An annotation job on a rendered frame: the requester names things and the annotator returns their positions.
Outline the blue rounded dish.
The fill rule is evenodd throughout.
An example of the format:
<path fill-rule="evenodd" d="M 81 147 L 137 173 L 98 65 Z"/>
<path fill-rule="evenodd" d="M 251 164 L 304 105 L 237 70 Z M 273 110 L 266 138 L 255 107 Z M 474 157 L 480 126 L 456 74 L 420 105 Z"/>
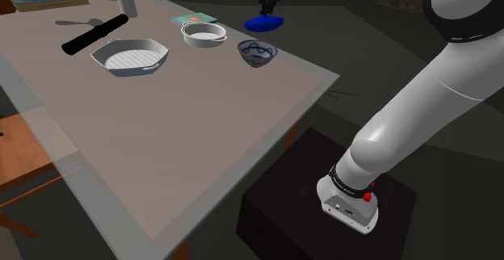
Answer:
<path fill-rule="evenodd" d="M 284 19 L 274 15 L 262 15 L 244 22 L 244 28 L 253 32 L 273 31 L 284 24 Z"/>

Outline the blue patterned white bowl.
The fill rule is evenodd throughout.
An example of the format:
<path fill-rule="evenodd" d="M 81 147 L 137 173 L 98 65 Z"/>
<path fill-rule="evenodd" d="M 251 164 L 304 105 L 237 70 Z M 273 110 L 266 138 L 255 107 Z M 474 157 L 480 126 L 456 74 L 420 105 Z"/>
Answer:
<path fill-rule="evenodd" d="M 261 40 L 244 40 L 237 45 L 237 50 L 253 68 L 268 64 L 278 54 L 277 47 Z"/>

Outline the green thin book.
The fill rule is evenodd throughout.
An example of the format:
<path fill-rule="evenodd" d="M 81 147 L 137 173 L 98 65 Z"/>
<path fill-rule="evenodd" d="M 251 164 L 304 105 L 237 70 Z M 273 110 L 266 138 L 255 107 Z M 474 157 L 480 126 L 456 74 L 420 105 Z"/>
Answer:
<path fill-rule="evenodd" d="M 206 15 L 205 13 L 194 13 L 190 15 L 175 17 L 172 18 L 170 21 L 181 27 L 185 23 L 193 23 L 193 22 L 217 23 L 218 19 L 210 15 Z"/>

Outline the grey cup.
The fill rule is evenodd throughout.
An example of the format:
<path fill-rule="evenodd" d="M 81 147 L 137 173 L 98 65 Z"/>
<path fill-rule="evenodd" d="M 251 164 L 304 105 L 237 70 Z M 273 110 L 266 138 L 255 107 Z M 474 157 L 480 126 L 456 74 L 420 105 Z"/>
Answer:
<path fill-rule="evenodd" d="M 117 0 L 122 14 L 129 18 L 137 17 L 137 8 L 135 0 Z"/>

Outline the white hexagonal grill pan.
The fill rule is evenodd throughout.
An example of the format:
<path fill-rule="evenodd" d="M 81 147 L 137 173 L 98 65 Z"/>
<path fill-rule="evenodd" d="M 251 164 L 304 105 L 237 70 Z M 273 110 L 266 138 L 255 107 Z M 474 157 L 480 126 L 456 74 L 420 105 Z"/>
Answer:
<path fill-rule="evenodd" d="M 116 77 L 133 77 L 156 72 L 166 61 L 169 49 L 152 39 L 109 40 L 90 56 Z"/>

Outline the glass-edged dining table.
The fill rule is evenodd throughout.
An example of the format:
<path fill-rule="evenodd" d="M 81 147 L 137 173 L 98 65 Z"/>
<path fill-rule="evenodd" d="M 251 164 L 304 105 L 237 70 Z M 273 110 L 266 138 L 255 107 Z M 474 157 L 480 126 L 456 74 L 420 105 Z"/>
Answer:
<path fill-rule="evenodd" d="M 119 14 L 110 0 L 0 15 L 0 87 L 32 130 L 60 128 L 78 151 L 55 163 L 118 260 L 165 260 L 336 81 L 279 51 L 248 66 L 234 29 L 215 48 L 183 40 L 186 9 L 135 0 L 110 40 L 152 39 L 169 55 L 154 73 L 116 77 L 63 43 Z"/>

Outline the black cylinder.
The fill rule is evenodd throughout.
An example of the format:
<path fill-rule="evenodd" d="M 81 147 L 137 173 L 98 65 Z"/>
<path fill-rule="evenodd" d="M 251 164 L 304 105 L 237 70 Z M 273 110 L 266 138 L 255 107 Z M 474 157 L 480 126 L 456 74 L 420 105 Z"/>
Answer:
<path fill-rule="evenodd" d="M 116 17 L 109 19 L 105 23 L 99 24 L 93 27 L 89 31 L 83 33 L 80 36 L 64 43 L 61 49 L 68 55 L 72 56 L 89 45 L 93 44 L 95 41 L 106 37 L 109 33 L 115 29 L 123 26 L 129 20 L 129 17 L 124 14 L 117 15 Z"/>

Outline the grey spoon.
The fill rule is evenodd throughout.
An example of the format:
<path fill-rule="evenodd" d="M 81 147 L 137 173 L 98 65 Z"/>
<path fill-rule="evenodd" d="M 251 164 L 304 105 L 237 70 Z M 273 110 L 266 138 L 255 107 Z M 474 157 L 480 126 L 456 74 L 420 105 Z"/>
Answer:
<path fill-rule="evenodd" d="M 98 25 L 103 24 L 103 21 L 100 19 L 89 19 L 87 22 L 75 22 L 75 21 L 66 21 L 66 20 L 56 20 L 56 25 L 89 25 L 92 27 L 96 27 Z"/>

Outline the dark robot stand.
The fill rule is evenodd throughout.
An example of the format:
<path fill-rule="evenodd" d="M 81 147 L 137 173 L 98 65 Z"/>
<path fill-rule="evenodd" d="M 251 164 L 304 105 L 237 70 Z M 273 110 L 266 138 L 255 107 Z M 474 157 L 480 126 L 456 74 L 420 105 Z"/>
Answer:
<path fill-rule="evenodd" d="M 401 260 L 416 192 L 382 174 L 376 226 L 354 230 L 333 214 L 356 221 L 357 211 L 337 197 L 322 203 L 316 191 L 344 152 L 308 128 L 243 195 L 236 233 L 260 260 Z"/>

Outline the brown wooden chair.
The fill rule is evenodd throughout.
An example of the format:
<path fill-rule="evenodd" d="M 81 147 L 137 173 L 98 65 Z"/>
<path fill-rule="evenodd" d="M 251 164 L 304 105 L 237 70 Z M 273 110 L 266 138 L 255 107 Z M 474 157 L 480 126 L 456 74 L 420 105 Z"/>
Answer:
<path fill-rule="evenodd" d="M 20 194 L 5 194 L 55 171 L 55 163 L 78 151 L 57 126 L 43 125 L 32 130 L 20 115 L 0 119 L 0 227 L 33 239 L 37 233 L 3 212 L 12 206 L 63 180 L 55 178 Z"/>

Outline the white round two-handled pan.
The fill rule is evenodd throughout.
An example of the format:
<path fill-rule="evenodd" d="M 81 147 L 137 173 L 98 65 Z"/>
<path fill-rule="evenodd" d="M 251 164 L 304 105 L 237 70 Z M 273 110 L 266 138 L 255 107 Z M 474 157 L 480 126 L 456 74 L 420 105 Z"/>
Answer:
<path fill-rule="evenodd" d="M 226 30 L 215 23 L 185 22 L 181 32 L 184 41 L 197 48 L 214 48 L 227 40 Z"/>

